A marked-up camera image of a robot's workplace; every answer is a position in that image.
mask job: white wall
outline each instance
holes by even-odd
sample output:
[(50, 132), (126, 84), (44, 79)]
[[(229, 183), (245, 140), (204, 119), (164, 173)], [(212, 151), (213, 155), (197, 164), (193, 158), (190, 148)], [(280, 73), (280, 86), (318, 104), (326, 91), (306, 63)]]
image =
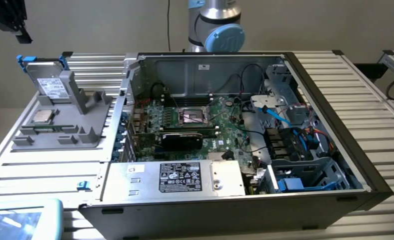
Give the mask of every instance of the white wall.
[[(394, 49), (394, 0), (237, 0), (241, 50), (340, 49), (376, 61)], [(22, 107), (34, 92), (14, 56), (166, 51), (166, 0), (25, 0), (32, 44), (0, 31), (0, 107)], [(186, 47), (186, 0), (170, 0), (170, 48)]]

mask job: warning label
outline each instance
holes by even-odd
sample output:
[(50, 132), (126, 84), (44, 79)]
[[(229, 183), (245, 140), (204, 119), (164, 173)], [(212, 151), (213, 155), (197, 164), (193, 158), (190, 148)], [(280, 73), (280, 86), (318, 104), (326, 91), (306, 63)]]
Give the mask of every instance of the warning label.
[(38, 85), (49, 99), (66, 99), (68, 93), (58, 78), (37, 78)]
[(157, 189), (161, 193), (201, 191), (200, 163), (161, 163)]

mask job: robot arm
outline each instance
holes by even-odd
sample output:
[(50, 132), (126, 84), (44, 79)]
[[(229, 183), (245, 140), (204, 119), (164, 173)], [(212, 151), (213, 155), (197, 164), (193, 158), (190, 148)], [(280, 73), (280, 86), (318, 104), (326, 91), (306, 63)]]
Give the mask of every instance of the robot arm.
[(236, 0), (188, 0), (188, 52), (237, 52), (244, 43)]
[(20, 44), (32, 39), (25, 29), (26, 10), (24, 0), (0, 0), (0, 30), (12, 32)]

